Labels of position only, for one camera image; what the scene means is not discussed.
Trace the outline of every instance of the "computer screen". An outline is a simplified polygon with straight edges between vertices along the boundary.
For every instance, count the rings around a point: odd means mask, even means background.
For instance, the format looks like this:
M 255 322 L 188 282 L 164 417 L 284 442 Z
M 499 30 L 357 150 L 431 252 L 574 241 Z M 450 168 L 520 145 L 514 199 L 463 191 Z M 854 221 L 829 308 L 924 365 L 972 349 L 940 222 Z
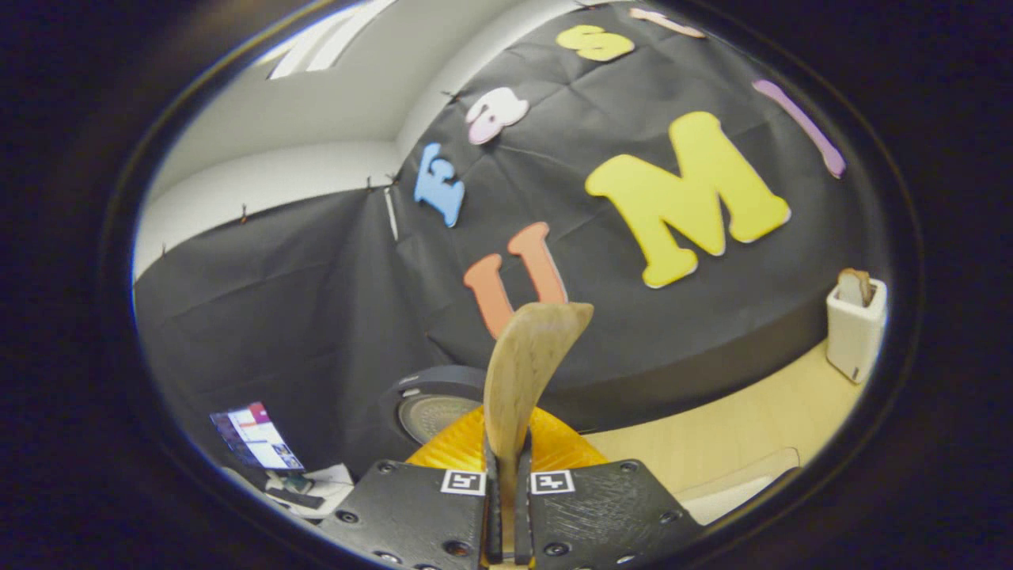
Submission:
M 211 421 L 244 465 L 274 471 L 305 471 L 267 416 L 263 404 L 211 415 Z

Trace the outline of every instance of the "yellow letter m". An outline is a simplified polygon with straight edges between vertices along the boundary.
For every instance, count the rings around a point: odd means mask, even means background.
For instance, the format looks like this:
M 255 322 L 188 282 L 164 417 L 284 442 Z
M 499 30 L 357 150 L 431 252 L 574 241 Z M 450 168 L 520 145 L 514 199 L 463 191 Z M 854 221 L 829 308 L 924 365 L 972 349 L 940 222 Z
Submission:
M 680 247 L 668 225 L 708 253 L 724 253 L 718 196 L 731 214 L 728 232 L 744 243 L 791 217 L 787 201 L 771 193 L 713 114 L 697 111 L 676 118 L 669 138 L 682 176 L 620 154 L 596 168 L 586 182 L 588 193 L 607 196 L 626 220 L 647 259 L 643 281 L 655 290 L 697 267 L 696 253 Z

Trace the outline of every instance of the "black cloth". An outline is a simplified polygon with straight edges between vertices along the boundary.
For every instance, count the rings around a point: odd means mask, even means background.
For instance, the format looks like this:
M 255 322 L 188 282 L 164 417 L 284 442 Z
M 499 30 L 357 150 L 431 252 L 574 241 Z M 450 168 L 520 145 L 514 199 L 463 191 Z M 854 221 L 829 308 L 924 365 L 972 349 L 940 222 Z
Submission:
M 506 243 L 538 221 L 549 224 L 548 248 L 570 301 L 596 308 L 541 402 L 577 430 L 655 419 L 749 386 L 826 337 L 825 298 L 841 268 L 890 281 L 879 199 L 888 176 L 871 151 L 789 78 L 720 38 L 635 20 L 630 6 L 554 18 L 468 82 L 390 188 L 396 240 L 383 191 L 350 190 L 201 234 L 141 275 L 138 328 L 152 371 L 203 449 L 233 462 L 208 415 L 260 401 L 309 469 L 344 462 L 356 472 L 380 458 L 403 460 L 411 446 L 390 433 L 385 415 L 393 411 L 377 406 L 380 395 L 430 367 L 486 367 L 494 341 L 463 274 L 497 252 L 513 306 L 536 301 Z M 636 47 L 609 63 L 582 59 L 555 43 L 576 24 Z M 842 179 L 827 171 L 801 128 L 752 87 L 757 79 L 781 85 L 821 126 L 848 163 Z M 502 86 L 531 109 L 491 142 L 470 144 L 468 108 Z M 650 290 L 625 221 L 608 198 L 588 194 L 585 180 L 623 153 L 678 174 L 669 125 L 700 110 L 720 119 L 792 217 L 753 243 L 726 234 L 721 256 L 677 233 L 699 266 Z M 465 183 L 453 228 L 413 199 L 432 142 Z

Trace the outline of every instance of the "round speaker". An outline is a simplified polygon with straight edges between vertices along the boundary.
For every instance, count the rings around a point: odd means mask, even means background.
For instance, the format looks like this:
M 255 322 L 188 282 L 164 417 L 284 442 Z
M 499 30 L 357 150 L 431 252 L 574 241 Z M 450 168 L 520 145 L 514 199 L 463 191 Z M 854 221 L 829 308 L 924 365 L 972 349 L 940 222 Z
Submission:
M 445 427 L 479 406 L 480 402 L 467 398 L 416 393 L 405 397 L 398 405 L 397 420 L 401 429 L 424 445 Z
M 434 367 L 405 377 L 380 398 L 381 414 L 404 439 L 423 445 L 443 428 L 482 404 L 485 371 Z

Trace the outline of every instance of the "blue letter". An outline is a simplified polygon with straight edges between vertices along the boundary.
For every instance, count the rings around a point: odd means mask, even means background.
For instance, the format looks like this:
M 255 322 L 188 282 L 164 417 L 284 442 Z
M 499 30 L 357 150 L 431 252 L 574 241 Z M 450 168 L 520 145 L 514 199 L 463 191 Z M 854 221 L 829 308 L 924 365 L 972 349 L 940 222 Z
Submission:
M 444 215 L 447 227 L 454 227 L 464 199 L 464 182 L 454 185 L 447 180 L 454 177 L 454 165 L 437 158 L 440 143 L 430 143 L 422 149 L 422 161 L 418 164 L 418 178 L 415 180 L 415 201 L 426 201 Z

